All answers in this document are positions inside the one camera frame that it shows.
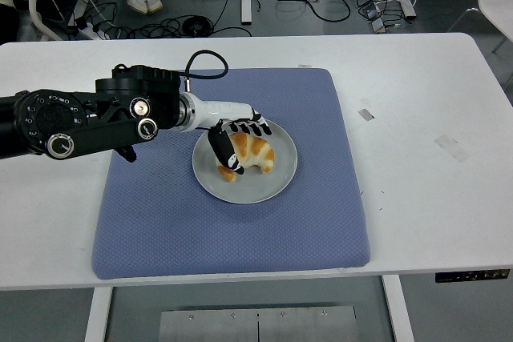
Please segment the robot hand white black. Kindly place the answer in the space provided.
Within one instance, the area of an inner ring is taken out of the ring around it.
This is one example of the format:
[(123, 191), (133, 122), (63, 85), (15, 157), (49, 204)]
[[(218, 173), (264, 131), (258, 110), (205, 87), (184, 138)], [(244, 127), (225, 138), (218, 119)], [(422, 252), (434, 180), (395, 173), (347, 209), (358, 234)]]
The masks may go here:
[(266, 120), (245, 103), (202, 101), (190, 93), (184, 96), (188, 98), (190, 108), (190, 119), (184, 129), (186, 131), (207, 129), (208, 141), (221, 165), (242, 175), (244, 168), (223, 127), (228, 124), (234, 131), (241, 129), (249, 133), (249, 130), (252, 130), (257, 136), (262, 136), (262, 133), (271, 135), (272, 132)]

